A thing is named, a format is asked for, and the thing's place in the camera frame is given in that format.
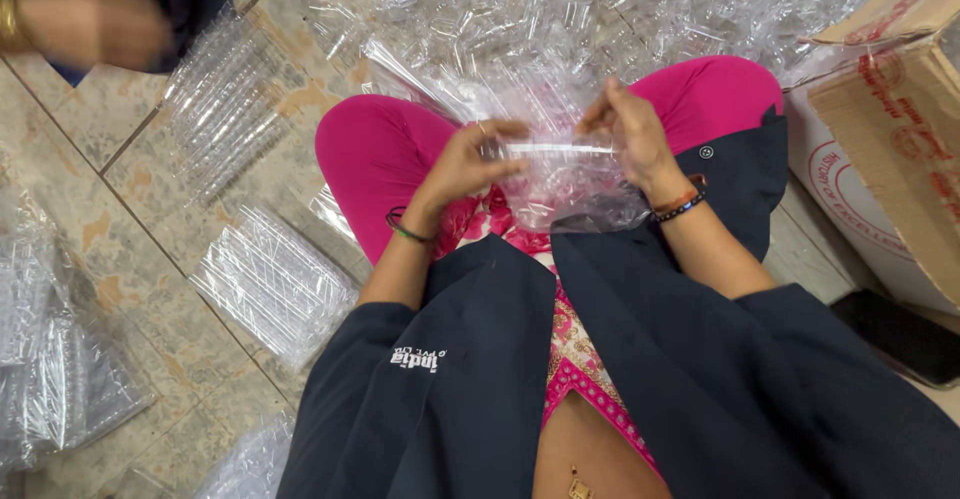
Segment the knee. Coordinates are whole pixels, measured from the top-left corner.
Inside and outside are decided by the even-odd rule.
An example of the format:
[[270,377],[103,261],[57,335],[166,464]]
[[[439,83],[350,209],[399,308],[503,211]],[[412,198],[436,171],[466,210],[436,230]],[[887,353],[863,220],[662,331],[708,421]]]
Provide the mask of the knee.
[[327,111],[317,126],[317,157],[320,158],[324,152],[341,149],[346,144],[355,144],[357,138],[364,137],[364,128],[382,120],[385,110],[383,98],[377,94],[353,95]]
[[759,63],[732,55],[706,57],[712,74],[740,86],[751,99],[769,100],[767,107],[776,106],[776,112],[784,112],[784,93],[780,81]]

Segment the blurred hand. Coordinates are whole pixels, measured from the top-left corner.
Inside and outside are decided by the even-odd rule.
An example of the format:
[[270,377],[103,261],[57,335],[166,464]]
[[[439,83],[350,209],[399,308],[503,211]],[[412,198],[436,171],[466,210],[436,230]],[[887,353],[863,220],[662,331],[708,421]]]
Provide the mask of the blurred hand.
[[17,9],[37,51],[80,69],[102,62],[142,71],[169,45],[154,0],[17,0]]
[[623,137],[623,174],[654,206],[677,199],[692,187],[670,152],[654,106],[630,93],[617,77],[606,78],[603,93],[586,109],[576,131]]
[[480,147],[498,136],[520,138],[529,133],[519,120],[483,120],[458,131],[416,191],[418,199],[443,209],[451,201],[479,192],[498,180],[527,168],[525,160],[485,161]]

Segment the wrist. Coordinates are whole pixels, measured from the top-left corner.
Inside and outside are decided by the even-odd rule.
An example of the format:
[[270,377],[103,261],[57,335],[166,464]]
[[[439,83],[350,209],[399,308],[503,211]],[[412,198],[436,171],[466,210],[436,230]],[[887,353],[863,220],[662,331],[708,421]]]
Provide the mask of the wrist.
[[414,193],[410,204],[403,210],[400,223],[405,229],[416,235],[432,239],[436,236],[440,226],[440,216],[444,212],[446,203],[438,198]]
[[680,170],[680,166],[676,162],[651,171],[636,185],[643,190],[651,208],[669,204],[683,195],[697,190],[697,187],[690,182],[690,178]]

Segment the gold chain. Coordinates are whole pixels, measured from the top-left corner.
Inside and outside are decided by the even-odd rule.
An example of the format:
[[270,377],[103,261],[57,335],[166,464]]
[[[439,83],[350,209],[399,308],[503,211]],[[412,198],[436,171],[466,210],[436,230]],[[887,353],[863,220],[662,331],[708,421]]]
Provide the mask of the gold chain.
[[17,0],[0,0],[0,49],[24,50],[30,40],[18,23]]

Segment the cardboard box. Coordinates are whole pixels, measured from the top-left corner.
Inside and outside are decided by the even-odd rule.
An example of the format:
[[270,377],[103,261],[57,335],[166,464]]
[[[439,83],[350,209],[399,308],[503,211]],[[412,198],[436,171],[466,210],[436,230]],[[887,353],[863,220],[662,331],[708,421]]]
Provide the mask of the cardboard box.
[[960,73],[940,41],[958,15],[960,0],[870,0],[811,39],[856,58],[787,93],[794,173],[894,297],[954,315]]

